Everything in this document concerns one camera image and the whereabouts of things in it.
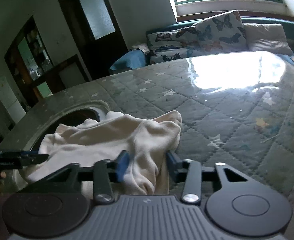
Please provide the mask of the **cream white garment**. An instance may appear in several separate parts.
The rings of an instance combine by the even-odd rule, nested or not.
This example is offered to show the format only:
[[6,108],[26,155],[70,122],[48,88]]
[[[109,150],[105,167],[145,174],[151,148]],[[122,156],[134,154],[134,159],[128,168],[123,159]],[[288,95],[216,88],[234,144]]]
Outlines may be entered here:
[[48,154],[47,161],[24,168],[20,175],[31,184],[68,164],[89,167],[104,159],[114,160],[126,150],[130,163],[123,182],[114,188],[115,194],[168,194],[165,154],[178,147],[181,126],[178,111],[154,119],[108,112],[101,122],[87,119],[78,126],[60,124],[40,144],[39,153]]

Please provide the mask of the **black round induction cooktop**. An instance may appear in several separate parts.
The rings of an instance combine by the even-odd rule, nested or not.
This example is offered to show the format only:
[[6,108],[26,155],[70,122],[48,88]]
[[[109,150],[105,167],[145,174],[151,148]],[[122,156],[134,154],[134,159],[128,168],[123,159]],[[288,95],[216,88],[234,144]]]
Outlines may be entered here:
[[66,126],[78,126],[82,124],[87,119],[92,119],[97,122],[103,121],[106,117],[108,110],[99,107],[89,107],[89,108],[83,108],[74,110],[71,113],[63,114],[62,117],[59,117],[58,120],[54,121],[52,124],[50,124],[44,132],[40,134],[40,136],[37,138],[37,140],[33,143],[30,150],[36,151],[39,149],[41,142],[43,141],[44,137],[47,134],[53,134],[55,133],[56,129],[60,124],[66,125]]

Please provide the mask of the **white refrigerator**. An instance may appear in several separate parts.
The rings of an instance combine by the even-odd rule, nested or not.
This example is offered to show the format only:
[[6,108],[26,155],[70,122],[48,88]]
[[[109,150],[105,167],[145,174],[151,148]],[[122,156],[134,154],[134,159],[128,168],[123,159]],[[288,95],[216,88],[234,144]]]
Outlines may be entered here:
[[23,109],[4,76],[0,77],[0,101],[14,124],[18,124],[26,115],[26,111]]

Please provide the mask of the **dark wooden display cabinet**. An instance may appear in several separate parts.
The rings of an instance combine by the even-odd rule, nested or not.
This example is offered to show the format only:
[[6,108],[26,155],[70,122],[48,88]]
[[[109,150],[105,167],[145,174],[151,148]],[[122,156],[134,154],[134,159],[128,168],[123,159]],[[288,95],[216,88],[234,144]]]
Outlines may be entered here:
[[23,96],[25,108],[89,81],[78,54],[61,63],[53,63],[33,16],[20,29],[4,59]]

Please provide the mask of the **grey quilted star table cover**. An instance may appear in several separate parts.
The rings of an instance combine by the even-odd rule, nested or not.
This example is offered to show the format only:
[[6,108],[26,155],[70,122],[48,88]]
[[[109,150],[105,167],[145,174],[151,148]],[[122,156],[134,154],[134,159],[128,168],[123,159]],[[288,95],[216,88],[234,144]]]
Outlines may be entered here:
[[137,118],[182,115],[182,157],[226,161],[294,207],[294,65],[266,52],[152,64],[63,90],[33,107],[0,149],[29,149],[60,116],[104,106]]

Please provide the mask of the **blue covered sofa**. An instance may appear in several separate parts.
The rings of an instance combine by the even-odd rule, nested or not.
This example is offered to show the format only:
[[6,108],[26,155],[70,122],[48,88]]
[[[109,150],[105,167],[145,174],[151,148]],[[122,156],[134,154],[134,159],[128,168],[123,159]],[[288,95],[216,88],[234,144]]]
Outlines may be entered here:
[[148,64],[190,57],[265,50],[290,61],[294,54],[294,22],[272,18],[244,19],[237,11],[197,22],[169,25],[146,35],[110,67],[112,74]]

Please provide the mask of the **long butterfly print cushion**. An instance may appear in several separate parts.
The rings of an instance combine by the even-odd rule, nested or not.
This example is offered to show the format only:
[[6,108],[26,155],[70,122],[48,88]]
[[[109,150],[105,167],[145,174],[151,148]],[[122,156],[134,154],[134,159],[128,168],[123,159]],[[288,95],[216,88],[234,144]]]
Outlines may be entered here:
[[147,34],[150,64],[201,56],[204,50],[194,27]]

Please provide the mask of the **dark door with frosted glass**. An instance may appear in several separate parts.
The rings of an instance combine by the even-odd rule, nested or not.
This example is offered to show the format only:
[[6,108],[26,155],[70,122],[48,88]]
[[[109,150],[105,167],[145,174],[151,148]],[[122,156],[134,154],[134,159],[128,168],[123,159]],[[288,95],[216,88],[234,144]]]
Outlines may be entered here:
[[72,37],[92,79],[128,50],[108,0],[58,0]]

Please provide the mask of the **square butterfly print cushion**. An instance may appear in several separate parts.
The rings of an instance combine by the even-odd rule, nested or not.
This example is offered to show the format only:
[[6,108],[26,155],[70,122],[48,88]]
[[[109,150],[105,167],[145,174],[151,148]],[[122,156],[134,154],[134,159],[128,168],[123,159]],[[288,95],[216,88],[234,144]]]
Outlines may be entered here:
[[204,54],[232,53],[248,49],[246,32],[238,10],[206,18],[193,25]]

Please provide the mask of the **beige plain cushion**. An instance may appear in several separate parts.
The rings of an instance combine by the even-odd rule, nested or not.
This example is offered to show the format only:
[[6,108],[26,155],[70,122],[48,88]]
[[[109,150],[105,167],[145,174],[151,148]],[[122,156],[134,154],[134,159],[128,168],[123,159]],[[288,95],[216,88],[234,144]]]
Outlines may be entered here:
[[245,23],[247,46],[250,51],[267,51],[292,56],[284,28],[279,23]]

